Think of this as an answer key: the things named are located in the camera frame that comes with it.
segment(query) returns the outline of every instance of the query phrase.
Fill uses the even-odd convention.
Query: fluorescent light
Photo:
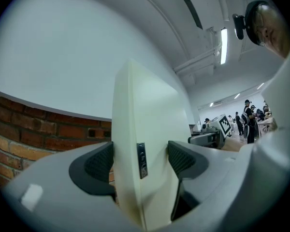
[[[261,86],[263,85],[264,83],[262,83],[260,86],[259,86],[259,88],[261,88]],[[257,88],[257,89],[259,89],[259,88]]]
[[[228,30],[227,29],[221,30],[221,40],[222,40],[222,47],[221,47],[220,64],[224,64],[226,62],[227,48],[228,48]]]

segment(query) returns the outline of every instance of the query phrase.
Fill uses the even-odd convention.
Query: white robot
[[[177,92],[131,60],[116,77],[113,142],[45,157],[9,182],[3,195],[36,231],[242,230],[290,181],[290,128],[280,113],[290,99],[290,85],[281,85],[286,80],[290,61],[263,92],[279,129],[228,152],[187,143]],[[228,125],[225,116],[210,123],[223,137]],[[108,184],[113,164],[120,208]]]
[[[202,128],[200,132],[193,133],[188,138],[188,143],[221,149],[230,131],[231,125],[226,115],[222,114],[207,123],[205,128]]]

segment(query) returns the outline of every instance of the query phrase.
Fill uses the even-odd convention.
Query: table
[[[262,131],[261,126],[270,125],[272,123],[272,121],[273,121],[273,117],[271,116],[269,118],[265,118],[264,121],[257,123],[258,124],[258,130],[259,130],[259,137],[261,137],[261,135],[262,135],[261,134],[261,131]]]

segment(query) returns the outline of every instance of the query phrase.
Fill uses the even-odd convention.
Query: glasses
[[[265,42],[264,37],[262,33],[258,31],[258,28],[264,27],[263,17],[258,11],[255,11],[253,18],[254,18],[254,24],[256,25],[256,28],[257,28],[257,32],[256,32],[257,44],[264,46],[264,42]]]

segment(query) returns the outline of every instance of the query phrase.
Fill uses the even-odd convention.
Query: curved white surface
[[[68,115],[109,120],[115,75],[133,58],[188,95],[159,50],[95,0],[14,0],[0,19],[0,94]]]
[[[169,140],[187,141],[187,116],[178,92],[134,60],[120,70],[115,86],[112,140],[120,209],[153,231],[171,223],[178,178],[167,147]],[[140,143],[144,151],[137,153]]]

